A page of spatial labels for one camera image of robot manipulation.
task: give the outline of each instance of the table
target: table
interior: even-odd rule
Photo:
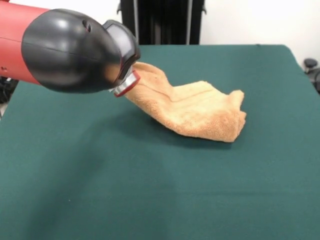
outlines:
[[[175,86],[244,91],[236,142],[179,136],[108,92],[21,82],[0,122],[0,239],[318,240],[320,99],[291,51],[141,52]]]

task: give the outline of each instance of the black equipment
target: black equipment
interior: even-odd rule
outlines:
[[[117,12],[140,45],[198,45],[205,0],[121,0]]]

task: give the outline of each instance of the folded towel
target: folded towel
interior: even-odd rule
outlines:
[[[231,143],[246,123],[240,110],[244,93],[224,94],[206,81],[172,86],[159,68],[137,62],[139,83],[125,96],[160,124],[177,134]]]

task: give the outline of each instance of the screw hole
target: screw hole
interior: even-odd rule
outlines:
[[[87,20],[82,21],[82,25],[85,27],[85,29],[90,33],[91,32],[91,25],[88,23]]]

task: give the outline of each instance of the red robot arm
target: red robot arm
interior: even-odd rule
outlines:
[[[122,96],[139,80],[133,34],[67,9],[0,0],[0,76],[67,93],[102,90]]]

